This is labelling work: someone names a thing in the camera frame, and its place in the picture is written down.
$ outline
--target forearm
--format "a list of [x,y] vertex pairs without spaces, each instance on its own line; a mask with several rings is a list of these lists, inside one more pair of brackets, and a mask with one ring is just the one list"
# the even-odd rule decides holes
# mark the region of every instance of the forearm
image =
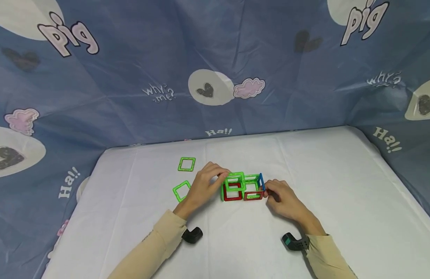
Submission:
[[314,214],[309,212],[300,225],[310,239],[306,257],[318,279],[357,279],[333,238],[326,234]]
[[185,220],[168,210],[108,279],[149,279],[181,243],[185,224]]

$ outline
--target magnetic tile structure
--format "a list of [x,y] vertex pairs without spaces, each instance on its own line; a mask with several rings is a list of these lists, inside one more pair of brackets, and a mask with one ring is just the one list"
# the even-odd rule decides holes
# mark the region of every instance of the magnetic tile structure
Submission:
[[[192,165],[189,168],[185,168],[182,166],[186,161],[192,162]],[[178,171],[193,171],[193,168],[195,167],[195,161],[196,159],[193,157],[182,157],[179,161]]]
[[186,198],[186,196],[180,197],[178,194],[179,188],[181,188],[183,186],[187,186],[189,189],[191,187],[190,183],[186,180],[185,182],[183,182],[183,183],[179,184],[178,186],[176,186],[175,188],[173,188],[173,193],[175,194],[175,197],[179,203],[182,202]]
[[221,186],[221,200],[261,200],[265,193],[263,175],[247,174],[243,172],[230,173]]

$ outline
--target tent wall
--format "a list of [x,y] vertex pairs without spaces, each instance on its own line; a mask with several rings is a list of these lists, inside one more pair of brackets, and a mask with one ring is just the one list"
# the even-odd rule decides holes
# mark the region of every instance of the tent wall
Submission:
[[341,125],[430,216],[430,0],[0,1],[0,278],[107,148]]

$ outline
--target pink cloud print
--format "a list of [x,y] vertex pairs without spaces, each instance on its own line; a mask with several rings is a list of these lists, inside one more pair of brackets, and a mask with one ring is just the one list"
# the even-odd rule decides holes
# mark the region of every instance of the pink cloud print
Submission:
[[34,133],[34,120],[40,114],[33,108],[16,109],[12,114],[4,115],[4,119],[9,123],[9,127],[15,131],[22,133],[25,136],[32,136]]
[[62,227],[58,230],[57,232],[57,236],[61,237],[63,235],[63,233],[65,232],[66,226],[68,226],[69,223],[69,219],[65,221],[65,223],[63,223]]
[[261,93],[265,85],[265,81],[258,77],[255,79],[248,77],[241,84],[234,86],[234,97],[242,99],[255,97]]

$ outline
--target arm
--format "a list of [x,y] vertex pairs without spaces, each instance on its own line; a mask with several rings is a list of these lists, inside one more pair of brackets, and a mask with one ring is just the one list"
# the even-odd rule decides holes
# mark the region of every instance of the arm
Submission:
[[[229,173],[212,162],[206,164],[197,173],[186,198],[173,213],[165,212],[153,231],[117,265],[108,279],[149,279],[153,276],[181,243],[189,216],[215,194]],[[210,184],[214,176],[218,179]]]
[[285,181],[276,179],[266,182],[265,197],[277,214],[297,221],[310,239],[306,255],[318,279],[357,279],[330,235],[320,221],[297,198]]

